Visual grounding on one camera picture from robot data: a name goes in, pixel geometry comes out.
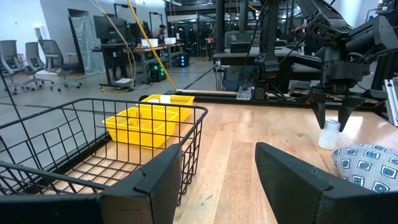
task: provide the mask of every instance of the cart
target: cart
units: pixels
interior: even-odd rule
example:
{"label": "cart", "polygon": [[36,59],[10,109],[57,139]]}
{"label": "cart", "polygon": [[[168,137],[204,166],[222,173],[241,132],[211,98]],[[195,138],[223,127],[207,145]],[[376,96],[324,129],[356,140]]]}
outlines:
{"label": "cart", "polygon": [[[153,107],[164,107],[164,117],[152,115],[159,113]],[[143,223],[172,222],[175,206],[197,173],[202,121],[208,111],[179,105],[192,110],[183,121],[180,115],[169,119],[168,107],[85,98],[0,126],[0,210],[5,217],[15,215],[13,222],[43,220],[43,214],[54,223],[76,222],[79,215],[79,222],[122,223],[132,217]],[[137,114],[147,110],[146,116],[134,117],[137,122],[127,122],[123,129],[103,122],[132,119],[120,113],[131,108]],[[159,125],[157,131],[148,131],[140,127],[144,123],[162,123],[167,131],[159,132]],[[126,135],[127,144],[110,137],[115,131],[135,135]],[[152,141],[161,136],[164,143],[143,145],[143,135],[152,136]],[[133,141],[130,136],[141,138]]]}

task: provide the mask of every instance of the yellow basket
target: yellow basket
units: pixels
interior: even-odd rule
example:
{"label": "yellow basket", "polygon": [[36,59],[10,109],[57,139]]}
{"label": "yellow basket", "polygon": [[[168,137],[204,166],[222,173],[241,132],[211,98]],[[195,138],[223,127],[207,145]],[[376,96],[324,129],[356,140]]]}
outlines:
{"label": "yellow basket", "polygon": [[[159,100],[160,102],[160,96],[161,95],[151,95],[145,98],[142,102],[149,102],[149,100]],[[170,103],[172,105],[188,105],[192,106],[193,105],[193,99],[194,96],[174,96],[170,95]],[[140,108],[143,109],[151,109],[151,105],[140,105]],[[165,106],[152,106],[153,110],[160,110],[164,111]],[[177,117],[174,119],[171,119],[171,121],[178,121],[178,122],[183,122],[185,121],[192,112],[191,108],[182,108],[182,107],[177,107],[177,106],[166,106],[167,112],[174,112],[177,113]]]}
{"label": "yellow basket", "polygon": [[[175,120],[177,113],[168,111],[167,121]],[[174,134],[176,122],[164,121],[164,111],[129,108],[102,121],[113,141],[157,148]]]}

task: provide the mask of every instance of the patterned cushion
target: patterned cushion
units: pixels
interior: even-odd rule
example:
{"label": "patterned cushion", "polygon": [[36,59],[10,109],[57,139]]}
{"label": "patterned cushion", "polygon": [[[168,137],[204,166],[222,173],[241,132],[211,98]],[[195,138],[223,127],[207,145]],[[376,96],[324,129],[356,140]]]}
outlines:
{"label": "patterned cushion", "polygon": [[398,152],[378,145],[342,147],[331,155],[341,176],[377,193],[398,191]]}

